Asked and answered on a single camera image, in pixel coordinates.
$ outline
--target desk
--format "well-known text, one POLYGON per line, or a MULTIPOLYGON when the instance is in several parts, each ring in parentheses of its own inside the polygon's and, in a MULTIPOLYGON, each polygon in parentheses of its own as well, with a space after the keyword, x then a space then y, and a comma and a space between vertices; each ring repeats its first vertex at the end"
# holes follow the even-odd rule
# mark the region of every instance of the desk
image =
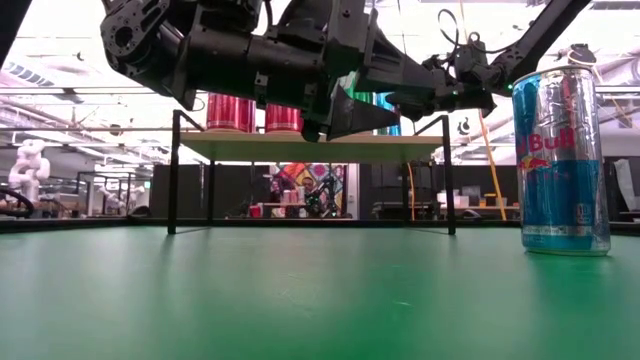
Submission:
POLYGON ((299 134, 185 132, 182 144, 209 160, 370 163, 420 159, 442 146, 440 136, 352 135, 326 142, 299 134))
POLYGON ((635 359, 640 241, 519 229, 161 227, 0 236, 3 359, 635 359))

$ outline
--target humanoid robot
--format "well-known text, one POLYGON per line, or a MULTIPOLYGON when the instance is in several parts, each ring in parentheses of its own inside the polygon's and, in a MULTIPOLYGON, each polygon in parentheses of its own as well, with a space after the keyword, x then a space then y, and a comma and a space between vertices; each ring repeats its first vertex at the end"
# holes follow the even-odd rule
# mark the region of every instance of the humanoid robot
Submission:
POLYGON ((39 200, 40 181, 48 179, 51 173, 49 160, 42 157, 44 148, 42 140, 25 140, 18 148, 16 163, 9 172, 9 188, 32 203, 39 200))

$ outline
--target orange cable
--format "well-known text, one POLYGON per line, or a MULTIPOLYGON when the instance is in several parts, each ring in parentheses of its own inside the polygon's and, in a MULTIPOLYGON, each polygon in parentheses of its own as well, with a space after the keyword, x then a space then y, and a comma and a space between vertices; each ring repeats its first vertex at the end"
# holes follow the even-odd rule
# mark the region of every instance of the orange cable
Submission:
MULTIPOLYGON (((464 31, 464 38, 468 39, 466 20, 464 18, 464 3, 462 0, 458 0, 460 4, 460 15, 462 16, 462 30, 464 31)), ((500 207, 500 216, 502 221, 507 220, 507 214, 504 210, 504 203, 502 202, 502 192, 500 191, 500 182, 498 181, 498 174, 496 172, 496 164, 493 161, 493 153, 489 147, 489 139, 487 137, 487 128, 484 126, 484 117, 482 111, 478 109, 478 118, 480 119, 480 127, 482 128, 482 137, 484 138, 484 145, 487 148, 487 157, 489 158, 489 166, 491 167, 491 177, 493 178, 493 187, 496 189, 498 195, 498 206, 500 207)))

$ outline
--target red can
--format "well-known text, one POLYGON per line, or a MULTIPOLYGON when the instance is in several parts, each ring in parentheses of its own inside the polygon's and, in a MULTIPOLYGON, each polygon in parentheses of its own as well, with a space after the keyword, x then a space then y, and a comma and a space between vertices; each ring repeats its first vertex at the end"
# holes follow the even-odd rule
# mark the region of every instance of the red can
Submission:
POLYGON ((264 120, 264 132, 301 132, 302 116, 300 110, 280 105, 267 105, 264 120))
POLYGON ((256 124, 256 104, 253 100, 235 96, 209 94, 208 131, 239 131, 251 133, 256 124))

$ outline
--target can lid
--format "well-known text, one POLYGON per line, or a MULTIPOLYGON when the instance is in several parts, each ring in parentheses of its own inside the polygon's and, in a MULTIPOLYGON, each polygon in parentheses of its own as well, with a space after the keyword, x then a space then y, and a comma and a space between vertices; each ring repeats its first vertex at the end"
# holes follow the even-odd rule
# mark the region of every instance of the can lid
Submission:
POLYGON ((545 69, 545 70, 540 70, 540 71, 536 71, 536 72, 532 72, 531 74, 525 75, 521 78, 519 78, 518 80, 513 82, 513 86, 515 86, 517 83, 526 80, 532 76, 535 75, 540 75, 540 74, 544 74, 544 73, 548 73, 548 72, 553 72, 553 71, 558 71, 558 70, 587 70, 589 73, 593 74, 593 70, 591 70, 590 67, 585 66, 585 65, 562 65, 562 66, 557 66, 551 69, 545 69))

